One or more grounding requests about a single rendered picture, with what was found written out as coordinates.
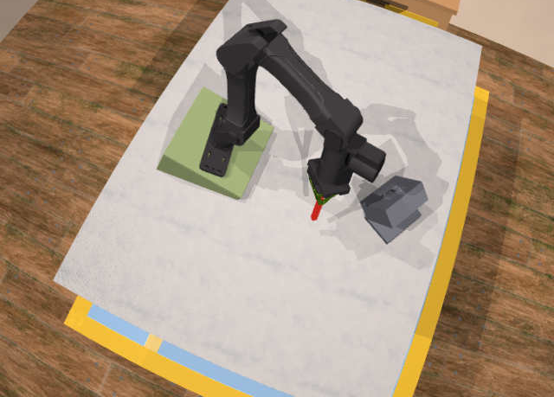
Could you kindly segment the dark red peg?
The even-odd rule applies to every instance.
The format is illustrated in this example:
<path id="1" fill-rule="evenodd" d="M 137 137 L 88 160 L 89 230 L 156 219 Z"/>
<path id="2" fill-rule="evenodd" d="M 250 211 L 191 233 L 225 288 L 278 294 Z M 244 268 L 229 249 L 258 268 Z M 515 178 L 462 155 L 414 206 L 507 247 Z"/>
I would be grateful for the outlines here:
<path id="1" fill-rule="evenodd" d="M 321 208 L 322 208 L 322 205 L 319 206 L 318 202 L 316 201 L 314 209 L 312 211 L 312 215 L 311 215 L 312 221 L 316 221 L 318 219 L 319 212 L 320 212 Z"/>

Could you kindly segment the grey sloped panel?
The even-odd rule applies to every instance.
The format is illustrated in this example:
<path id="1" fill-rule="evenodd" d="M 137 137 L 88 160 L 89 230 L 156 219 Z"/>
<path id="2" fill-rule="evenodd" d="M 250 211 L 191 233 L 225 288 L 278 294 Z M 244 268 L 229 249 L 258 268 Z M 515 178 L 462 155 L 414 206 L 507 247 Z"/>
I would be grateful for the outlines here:
<path id="1" fill-rule="evenodd" d="M 360 204 L 364 218 L 387 245 L 422 216 L 417 209 L 427 200 L 421 181 L 393 176 Z"/>

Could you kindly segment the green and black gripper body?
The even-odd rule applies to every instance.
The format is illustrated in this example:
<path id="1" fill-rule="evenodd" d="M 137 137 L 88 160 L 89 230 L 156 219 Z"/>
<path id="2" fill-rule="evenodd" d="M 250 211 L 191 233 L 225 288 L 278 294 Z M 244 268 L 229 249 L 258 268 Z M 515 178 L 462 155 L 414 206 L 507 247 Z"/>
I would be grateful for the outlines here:
<path id="1" fill-rule="evenodd" d="M 342 167 L 333 167 L 327 164 L 322 156 L 320 158 L 309 159 L 307 165 L 307 174 L 317 194 L 323 194 L 323 198 L 328 198 L 336 194 L 349 194 L 351 188 L 348 183 L 335 186 L 339 170 L 343 169 L 346 165 Z"/>

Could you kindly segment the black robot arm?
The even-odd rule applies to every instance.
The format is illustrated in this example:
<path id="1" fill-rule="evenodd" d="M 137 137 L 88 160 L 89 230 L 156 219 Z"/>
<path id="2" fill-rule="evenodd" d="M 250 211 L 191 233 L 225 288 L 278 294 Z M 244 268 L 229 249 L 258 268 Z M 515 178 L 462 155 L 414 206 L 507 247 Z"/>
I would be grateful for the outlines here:
<path id="1" fill-rule="evenodd" d="M 335 186 L 349 183 L 353 173 L 374 182 L 386 153 L 357 133 L 364 122 L 360 110 L 305 64 L 281 33 L 286 28 L 280 19 L 249 23 L 217 49 L 216 58 L 227 76 L 228 107 L 224 103 L 218 107 L 200 170 L 225 176 L 234 145 L 244 145 L 260 127 L 261 116 L 255 110 L 255 82 L 260 66 L 306 110 L 314 128 L 325 139 L 323 160 L 333 167 L 346 165 L 339 170 Z M 220 122 L 220 117 L 225 119 Z"/>

